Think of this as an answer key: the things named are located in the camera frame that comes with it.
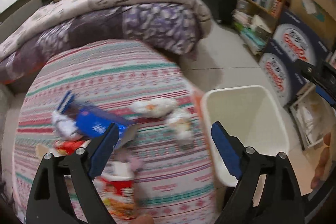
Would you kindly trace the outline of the person's hand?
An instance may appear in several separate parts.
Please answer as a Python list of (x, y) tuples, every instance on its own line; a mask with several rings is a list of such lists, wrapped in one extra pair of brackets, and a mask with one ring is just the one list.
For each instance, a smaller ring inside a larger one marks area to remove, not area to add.
[(321, 178), (325, 171), (325, 167), (327, 165), (327, 161), (330, 157), (331, 133), (328, 133), (323, 137), (323, 142), (326, 145), (326, 147), (321, 152), (318, 165), (315, 169), (314, 177), (310, 184), (310, 188), (312, 190), (315, 189), (318, 186), (319, 182), (321, 181)]

